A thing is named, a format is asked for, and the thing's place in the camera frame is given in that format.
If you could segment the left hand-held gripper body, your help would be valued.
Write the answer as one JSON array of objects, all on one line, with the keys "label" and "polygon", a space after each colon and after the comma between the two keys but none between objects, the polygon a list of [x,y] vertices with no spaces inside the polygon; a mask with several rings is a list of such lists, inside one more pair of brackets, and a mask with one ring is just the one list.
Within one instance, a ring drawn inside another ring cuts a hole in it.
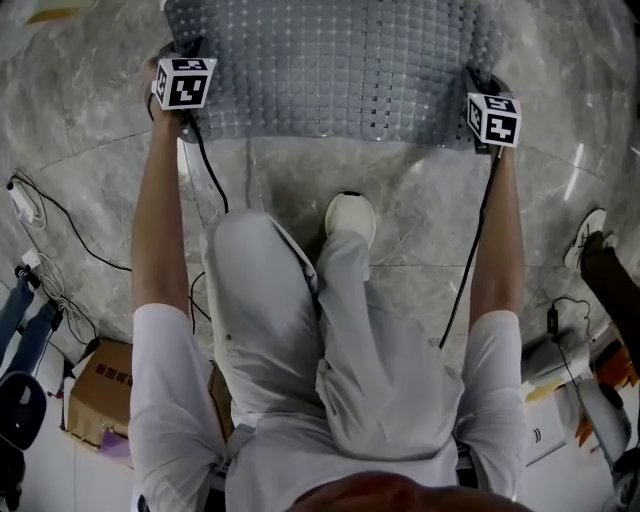
[{"label": "left hand-held gripper body", "polygon": [[209,116],[217,59],[206,55],[205,38],[188,40],[184,45],[170,42],[157,55],[156,76],[151,93],[165,112],[183,118],[185,140],[205,140],[211,132]]}]

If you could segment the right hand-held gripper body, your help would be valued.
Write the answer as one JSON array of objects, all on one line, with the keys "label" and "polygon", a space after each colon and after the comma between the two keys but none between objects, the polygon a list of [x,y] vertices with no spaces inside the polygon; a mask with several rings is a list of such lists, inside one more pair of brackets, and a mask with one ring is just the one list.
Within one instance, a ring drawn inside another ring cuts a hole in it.
[{"label": "right hand-held gripper body", "polygon": [[516,148],[522,127],[518,100],[504,81],[492,75],[482,81],[479,73],[466,68],[465,118],[474,136],[476,153],[489,153],[491,146]]}]

